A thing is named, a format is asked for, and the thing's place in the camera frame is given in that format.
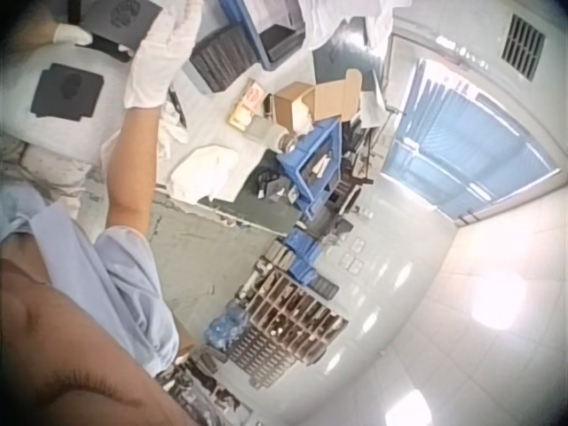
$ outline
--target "blue window blind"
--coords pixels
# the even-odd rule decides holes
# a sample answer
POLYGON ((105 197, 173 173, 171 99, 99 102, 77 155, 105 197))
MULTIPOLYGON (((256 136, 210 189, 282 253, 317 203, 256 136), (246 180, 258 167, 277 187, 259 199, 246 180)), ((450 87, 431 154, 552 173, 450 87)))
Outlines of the blue window blind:
POLYGON ((426 60, 417 65, 406 115, 383 169, 387 175, 457 219, 557 170, 500 106, 466 81, 429 78, 428 65, 426 60))

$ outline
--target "white glove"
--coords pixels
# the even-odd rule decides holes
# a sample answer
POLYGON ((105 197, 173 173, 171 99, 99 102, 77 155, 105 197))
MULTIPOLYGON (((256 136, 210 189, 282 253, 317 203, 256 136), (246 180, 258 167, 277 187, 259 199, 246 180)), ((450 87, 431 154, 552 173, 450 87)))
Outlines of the white glove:
POLYGON ((86 46, 92 43, 92 35, 77 25, 58 24, 53 35, 53 42, 86 46))
POLYGON ((185 0, 184 20, 175 29, 169 12, 158 15, 132 61, 124 96, 127 108, 153 108, 165 102, 176 72, 195 46, 202 6, 203 0, 185 0))

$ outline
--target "sleeve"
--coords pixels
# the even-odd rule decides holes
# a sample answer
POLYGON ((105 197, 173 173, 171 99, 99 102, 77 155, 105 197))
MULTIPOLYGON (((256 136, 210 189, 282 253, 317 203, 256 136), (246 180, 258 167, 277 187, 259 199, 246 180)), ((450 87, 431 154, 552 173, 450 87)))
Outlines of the sleeve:
POLYGON ((138 231, 113 226, 97 238, 94 246, 134 323, 157 355, 151 366, 145 366, 155 375, 174 361, 179 336, 171 310, 162 298, 150 245, 138 231))

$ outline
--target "open cardboard box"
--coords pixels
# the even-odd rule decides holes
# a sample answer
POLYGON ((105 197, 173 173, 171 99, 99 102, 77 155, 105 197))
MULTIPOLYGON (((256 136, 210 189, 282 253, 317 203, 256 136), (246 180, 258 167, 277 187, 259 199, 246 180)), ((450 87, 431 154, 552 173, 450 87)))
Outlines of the open cardboard box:
POLYGON ((316 84, 295 82, 274 94, 276 122, 294 131, 292 104, 297 100, 308 107, 314 122, 341 116, 350 121, 359 110, 359 94, 363 75, 357 69, 348 69, 343 80, 316 84))

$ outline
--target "forearm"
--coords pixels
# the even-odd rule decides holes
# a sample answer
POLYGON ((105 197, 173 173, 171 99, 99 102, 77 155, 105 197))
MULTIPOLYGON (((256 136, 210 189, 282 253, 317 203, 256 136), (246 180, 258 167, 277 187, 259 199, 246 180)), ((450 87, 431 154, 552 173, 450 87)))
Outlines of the forearm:
POLYGON ((111 157, 106 226, 127 225, 146 233, 156 182, 160 108, 132 108, 111 157))

